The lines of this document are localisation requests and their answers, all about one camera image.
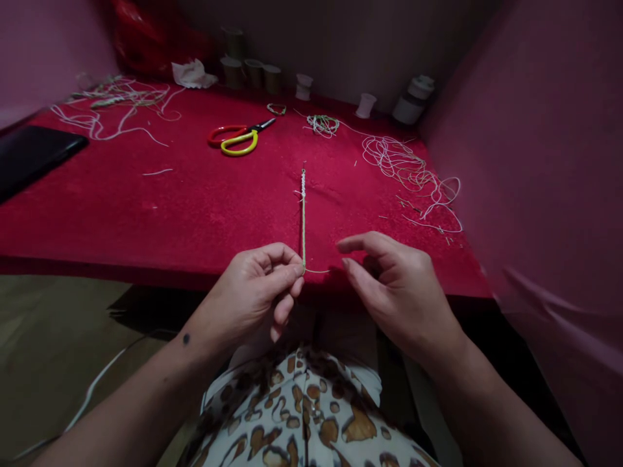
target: white tissue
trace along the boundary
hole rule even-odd
[[[180,86],[191,89],[209,88],[219,79],[214,75],[206,73],[203,63],[195,59],[186,65],[171,63],[173,68],[173,79]]]

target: scissor blade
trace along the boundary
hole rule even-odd
[[[276,118],[271,118],[270,120],[266,120],[264,123],[260,123],[258,125],[258,131],[262,131],[265,128],[267,128],[268,126],[271,126],[273,123],[275,123]]]

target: black tablet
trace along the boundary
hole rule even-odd
[[[24,126],[0,138],[0,203],[86,147],[84,136]]]

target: red table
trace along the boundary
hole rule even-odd
[[[265,105],[271,101],[286,103],[287,114],[260,133],[254,152],[227,158],[207,146],[206,137],[217,126],[252,125],[270,118]],[[169,147],[140,131],[92,141],[2,204],[0,272],[207,289],[236,252],[274,241],[300,251],[300,203],[293,192],[300,189],[306,162],[308,268],[335,268],[330,274],[307,273],[308,292],[349,291],[335,243],[347,235],[378,230],[427,251],[446,293],[489,297],[465,236],[412,225],[402,214],[413,218],[416,213],[403,208],[395,195],[420,208],[430,204],[429,198],[413,196],[366,163],[361,157],[363,136],[345,127],[332,139],[312,134],[302,128],[306,121],[293,107],[305,115],[338,116],[366,133],[398,139],[404,135],[385,119],[357,119],[351,105],[321,102],[320,107],[217,88],[186,90],[173,97],[167,116],[175,116],[173,110],[182,114],[175,122],[140,108],[125,128],[144,126]],[[68,115],[85,113],[63,109]],[[127,109],[103,111],[105,134],[116,131]],[[51,112],[31,123],[86,135]],[[409,146],[428,160],[421,142]],[[163,169],[172,171],[142,175]],[[454,225],[443,209],[432,214],[431,221]]]

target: red and yellow scissors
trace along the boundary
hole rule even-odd
[[[266,129],[268,126],[271,126],[276,119],[272,118],[270,120],[266,120],[263,123],[259,123],[253,126],[247,125],[228,125],[228,126],[220,126],[216,128],[210,135],[208,136],[208,144],[212,147],[221,147],[221,151],[227,156],[244,156],[250,153],[255,149],[255,146],[258,145],[258,133],[262,130]],[[227,132],[234,132],[234,134],[229,135],[227,138],[219,139],[218,135]],[[231,150],[227,149],[228,146],[231,146],[236,143],[240,143],[241,141],[246,141],[248,139],[252,139],[251,144],[241,150]]]

